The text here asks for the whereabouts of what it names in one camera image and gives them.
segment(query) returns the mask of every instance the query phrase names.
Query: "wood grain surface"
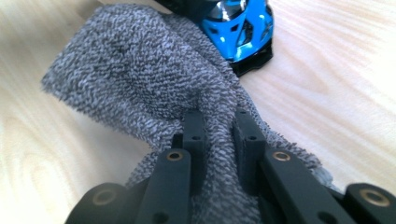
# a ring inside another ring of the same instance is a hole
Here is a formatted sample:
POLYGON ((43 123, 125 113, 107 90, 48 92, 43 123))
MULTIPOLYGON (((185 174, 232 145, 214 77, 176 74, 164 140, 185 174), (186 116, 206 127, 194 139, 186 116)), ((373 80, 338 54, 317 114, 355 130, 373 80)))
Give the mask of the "wood grain surface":
MULTIPOLYGON (((262 118, 316 154, 340 189, 368 182, 396 194, 396 2, 270 4, 275 57, 241 78, 262 118)), ((1 223, 63 223, 88 189, 123 184, 149 151, 40 89, 97 6, 0 1, 1 223)))

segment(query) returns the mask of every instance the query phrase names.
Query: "blue toy car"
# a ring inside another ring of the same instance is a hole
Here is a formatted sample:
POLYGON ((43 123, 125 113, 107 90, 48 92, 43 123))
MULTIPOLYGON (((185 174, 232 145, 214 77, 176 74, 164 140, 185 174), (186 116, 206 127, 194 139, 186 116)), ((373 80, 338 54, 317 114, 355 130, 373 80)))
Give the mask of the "blue toy car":
POLYGON ((265 0, 157 0, 201 26, 238 77, 273 57, 274 18, 265 0))

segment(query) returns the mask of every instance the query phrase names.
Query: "screw hole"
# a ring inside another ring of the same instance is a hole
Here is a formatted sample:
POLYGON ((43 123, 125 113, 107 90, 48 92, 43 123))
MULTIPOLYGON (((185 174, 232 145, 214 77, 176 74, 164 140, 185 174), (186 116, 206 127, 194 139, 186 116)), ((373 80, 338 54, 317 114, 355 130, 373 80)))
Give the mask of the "screw hole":
POLYGON ((278 161, 289 161, 290 156, 284 152, 274 152, 273 157, 278 161))
POLYGON ((318 218, 326 224, 336 224, 337 219, 330 213, 327 212, 319 212, 318 213, 318 218))
POLYGON ((102 189, 93 195, 92 203, 97 206, 106 205, 117 198, 117 192, 114 189, 102 189))
POLYGON ((152 221, 155 224, 163 224, 169 220, 169 216, 163 212, 156 213, 152 216, 152 221))
POLYGON ((367 202, 371 203, 375 206, 380 206, 380 207, 388 207, 390 206, 390 201, 389 199, 383 195, 381 192, 378 192, 377 190, 374 189, 361 189, 359 191, 361 194, 361 197, 367 202))

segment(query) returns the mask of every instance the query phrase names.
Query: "blue object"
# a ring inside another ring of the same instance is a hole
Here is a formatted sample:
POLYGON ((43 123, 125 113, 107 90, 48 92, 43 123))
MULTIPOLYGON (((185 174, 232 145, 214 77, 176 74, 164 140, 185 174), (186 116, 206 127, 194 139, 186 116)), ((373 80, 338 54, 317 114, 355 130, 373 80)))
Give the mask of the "blue object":
POLYGON ((241 63, 260 52, 266 44, 271 48, 274 19, 264 0, 219 1, 201 26, 221 55, 231 63, 241 63))

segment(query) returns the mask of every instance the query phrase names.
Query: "black base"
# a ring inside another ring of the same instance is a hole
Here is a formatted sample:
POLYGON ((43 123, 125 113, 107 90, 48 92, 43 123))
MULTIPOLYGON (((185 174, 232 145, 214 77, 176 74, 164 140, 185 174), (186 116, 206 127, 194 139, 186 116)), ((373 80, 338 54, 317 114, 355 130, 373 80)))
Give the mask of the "black base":
POLYGON ((272 52, 272 38, 266 43, 261 49, 259 49, 255 54, 247 57, 246 59, 237 62, 230 63, 233 71, 236 73, 237 77, 241 77, 245 73, 253 70, 259 69, 265 65, 274 56, 272 52))

